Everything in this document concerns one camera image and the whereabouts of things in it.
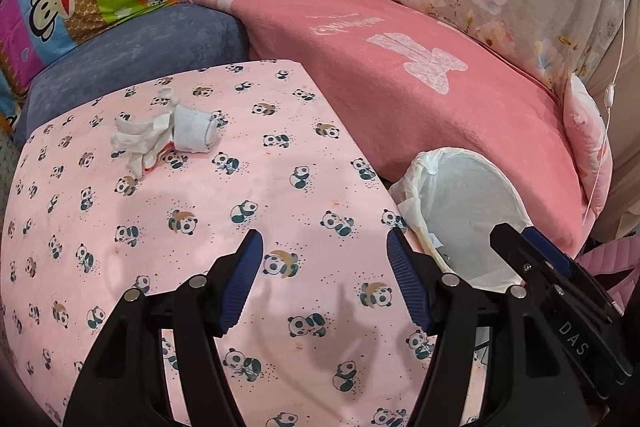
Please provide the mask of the pink small pillow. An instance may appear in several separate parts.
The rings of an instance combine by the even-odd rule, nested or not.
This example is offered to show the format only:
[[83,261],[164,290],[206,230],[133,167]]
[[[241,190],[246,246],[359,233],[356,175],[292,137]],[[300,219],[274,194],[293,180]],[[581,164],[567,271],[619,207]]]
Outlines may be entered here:
[[563,98],[563,126],[572,149],[587,209],[599,217],[613,176],[608,128],[599,107],[575,74],[567,80]]

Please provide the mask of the white lined trash bin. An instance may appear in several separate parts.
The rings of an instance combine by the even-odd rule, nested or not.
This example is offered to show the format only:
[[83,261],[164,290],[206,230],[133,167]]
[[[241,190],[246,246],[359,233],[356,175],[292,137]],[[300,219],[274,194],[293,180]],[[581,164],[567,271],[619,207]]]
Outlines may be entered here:
[[518,190],[483,155],[457,147],[422,152],[390,196],[442,271],[483,291],[523,283],[490,247],[489,235],[501,223],[521,232],[533,222]]

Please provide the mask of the blue-grey upholstered stool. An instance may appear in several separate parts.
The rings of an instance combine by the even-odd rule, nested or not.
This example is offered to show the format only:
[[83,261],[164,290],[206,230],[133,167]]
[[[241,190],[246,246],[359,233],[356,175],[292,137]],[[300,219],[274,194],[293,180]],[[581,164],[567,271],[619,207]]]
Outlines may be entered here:
[[179,3],[127,20],[72,49],[30,85],[13,143],[22,148],[46,122],[100,96],[155,78],[248,60],[236,17]]

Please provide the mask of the pink quilted jacket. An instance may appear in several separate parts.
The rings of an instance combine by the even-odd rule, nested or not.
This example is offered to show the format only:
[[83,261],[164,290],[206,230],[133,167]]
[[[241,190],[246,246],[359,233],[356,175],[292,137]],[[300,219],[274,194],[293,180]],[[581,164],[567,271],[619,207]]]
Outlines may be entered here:
[[625,236],[591,249],[577,262],[623,309],[639,286],[639,236]]

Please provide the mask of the pink bed blanket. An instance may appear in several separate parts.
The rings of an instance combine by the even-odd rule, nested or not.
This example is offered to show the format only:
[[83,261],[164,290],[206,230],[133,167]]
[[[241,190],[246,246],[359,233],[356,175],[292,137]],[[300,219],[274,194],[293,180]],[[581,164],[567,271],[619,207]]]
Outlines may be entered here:
[[561,251],[582,248],[586,198],[559,103],[460,31],[390,0],[180,1],[240,20],[254,57],[302,64],[382,178],[427,150],[474,150]]

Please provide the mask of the pink panda print cloth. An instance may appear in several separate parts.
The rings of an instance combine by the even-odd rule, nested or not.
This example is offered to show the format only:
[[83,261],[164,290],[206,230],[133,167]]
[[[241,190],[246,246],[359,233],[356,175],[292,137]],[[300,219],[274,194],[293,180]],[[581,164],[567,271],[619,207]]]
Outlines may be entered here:
[[[212,113],[207,153],[175,145],[142,179],[115,120],[164,113],[157,91]],[[218,343],[251,426],[402,426],[434,346],[386,255],[404,223],[302,66],[184,72],[81,105],[32,132],[4,216],[1,295],[18,375],[62,421],[120,296],[172,291],[257,230],[264,253],[240,321]]]

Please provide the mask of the white sock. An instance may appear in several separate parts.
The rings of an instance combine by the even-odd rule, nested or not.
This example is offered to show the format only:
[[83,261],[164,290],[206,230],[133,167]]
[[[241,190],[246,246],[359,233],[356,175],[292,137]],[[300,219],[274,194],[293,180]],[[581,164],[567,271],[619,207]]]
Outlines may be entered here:
[[207,153],[216,143],[219,119],[214,114],[178,104],[172,117],[172,137],[178,152]]

